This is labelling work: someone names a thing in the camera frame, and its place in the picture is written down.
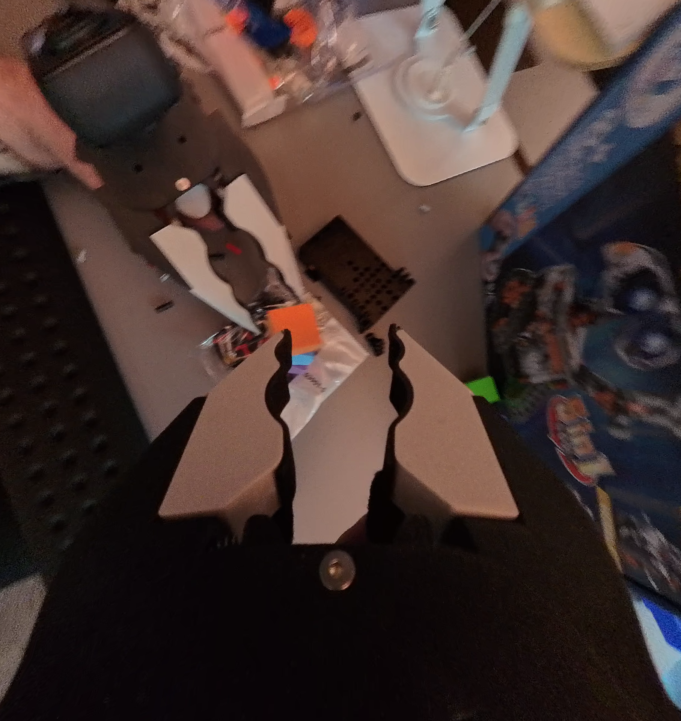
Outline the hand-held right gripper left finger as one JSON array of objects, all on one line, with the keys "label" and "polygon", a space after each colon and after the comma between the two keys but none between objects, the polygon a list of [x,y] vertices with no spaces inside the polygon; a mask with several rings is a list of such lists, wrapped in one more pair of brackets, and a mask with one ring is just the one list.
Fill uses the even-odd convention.
[{"label": "hand-held right gripper left finger", "polygon": [[208,393],[160,518],[216,518],[239,541],[262,516],[293,542],[294,456],[282,418],[291,351],[291,331],[280,331]]}]

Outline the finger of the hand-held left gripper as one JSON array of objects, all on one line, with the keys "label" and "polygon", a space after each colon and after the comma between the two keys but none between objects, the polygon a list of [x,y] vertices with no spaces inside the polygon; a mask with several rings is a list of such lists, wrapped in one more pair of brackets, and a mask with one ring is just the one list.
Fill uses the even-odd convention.
[{"label": "finger of the hand-held left gripper", "polygon": [[248,175],[237,176],[216,190],[229,226],[254,248],[262,267],[276,269],[296,296],[306,288],[285,226],[265,202]]},{"label": "finger of the hand-held left gripper", "polygon": [[169,224],[149,238],[192,295],[245,330],[261,333],[250,312],[237,301],[231,285],[214,272],[206,243],[198,231]]}]

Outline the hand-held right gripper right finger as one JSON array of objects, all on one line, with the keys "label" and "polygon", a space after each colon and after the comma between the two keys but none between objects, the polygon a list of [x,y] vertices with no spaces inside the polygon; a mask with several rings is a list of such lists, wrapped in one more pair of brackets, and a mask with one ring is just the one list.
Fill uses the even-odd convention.
[{"label": "hand-held right gripper right finger", "polygon": [[367,538],[389,544],[408,518],[441,540],[462,518],[520,512],[474,394],[405,330],[388,335],[391,422],[367,508]]}]

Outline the orange foam cube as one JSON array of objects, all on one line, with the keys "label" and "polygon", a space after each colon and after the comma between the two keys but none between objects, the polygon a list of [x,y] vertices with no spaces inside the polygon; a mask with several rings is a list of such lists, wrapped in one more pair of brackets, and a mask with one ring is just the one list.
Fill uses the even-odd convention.
[{"label": "orange foam cube", "polygon": [[318,321],[310,303],[270,309],[265,322],[271,336],[284,331],[291,334],[291,350],[295,356],[315,353],[322,347]]}]

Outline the person's left hand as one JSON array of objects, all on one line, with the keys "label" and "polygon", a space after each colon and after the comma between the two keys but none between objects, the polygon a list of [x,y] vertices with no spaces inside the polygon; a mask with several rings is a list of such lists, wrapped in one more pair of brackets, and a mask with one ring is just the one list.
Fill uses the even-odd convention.
[{"label": "person's left hand", "polygon": [[64,170],[96,190],[103,184],[101,176],[77,156],[76,142],[26,63],[0,55],[0,176]]}]

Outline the black perforated building plate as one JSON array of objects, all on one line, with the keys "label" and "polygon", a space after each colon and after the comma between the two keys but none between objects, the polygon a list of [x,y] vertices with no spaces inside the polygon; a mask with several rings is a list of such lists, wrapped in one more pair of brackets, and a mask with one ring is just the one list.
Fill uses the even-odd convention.
[{"label": "black perforated building plate", "polygon": [[368,332],[416,284],[404,268],[393,268],[344,218],[336,216],[298,249],[310,280],[322,284]]}]

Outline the clear plastic parts bag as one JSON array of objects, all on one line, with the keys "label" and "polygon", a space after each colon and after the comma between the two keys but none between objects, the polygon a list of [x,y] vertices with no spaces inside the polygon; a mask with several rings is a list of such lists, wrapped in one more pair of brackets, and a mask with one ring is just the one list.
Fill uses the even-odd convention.
[{"label": "clear plastic parts bag", "polygon": [[272,336],[265,316],[268,310],[310,303],[313,306],[322,338],[318,355],[304,375],[289,385],[289,403],[282,411],[282,419],[294,439],[315,416],[320,406],[368,358],[362,345],[310,293],[296,296],[282,281],[273,267],[266,272],[263,288],[250,303],[250,314],[260,329],[253,334],[235,323],[225,325],[206,338],[198,347],[200,363],[206,373],[219,382],[225,371],[237,368]]}]

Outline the black perforated pad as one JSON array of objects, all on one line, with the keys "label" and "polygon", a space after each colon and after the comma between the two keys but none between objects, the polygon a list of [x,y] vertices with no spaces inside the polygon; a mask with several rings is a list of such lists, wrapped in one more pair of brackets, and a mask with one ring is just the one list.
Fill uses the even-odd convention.
[{"label": "black perforated pad", "polygon": [[41,186],[0,187],[0,480],[46,577],[147,444]]}]

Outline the white booklet stand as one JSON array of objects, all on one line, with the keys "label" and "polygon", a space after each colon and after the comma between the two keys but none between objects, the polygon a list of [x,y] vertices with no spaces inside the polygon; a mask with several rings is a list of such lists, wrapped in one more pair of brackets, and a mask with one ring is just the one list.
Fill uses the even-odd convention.
[{"label": "white booklet stand", "polygon": [[502,108],[532,29],[526,2],[507,5],[489,71],[472,35],[445,2],[418,2],[361,16],[372,67],[353,86],[399,176],[425,187],[512,156],[517,133]]}]

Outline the blue robot kit box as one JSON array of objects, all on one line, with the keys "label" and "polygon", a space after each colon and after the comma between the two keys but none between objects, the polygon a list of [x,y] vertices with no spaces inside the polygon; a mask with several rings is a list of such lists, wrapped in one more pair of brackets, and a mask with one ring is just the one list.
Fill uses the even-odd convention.
[{"label": "blue robot kit box", "polygon": [[681,2],[482,229],[501,408],[681,609]]}]

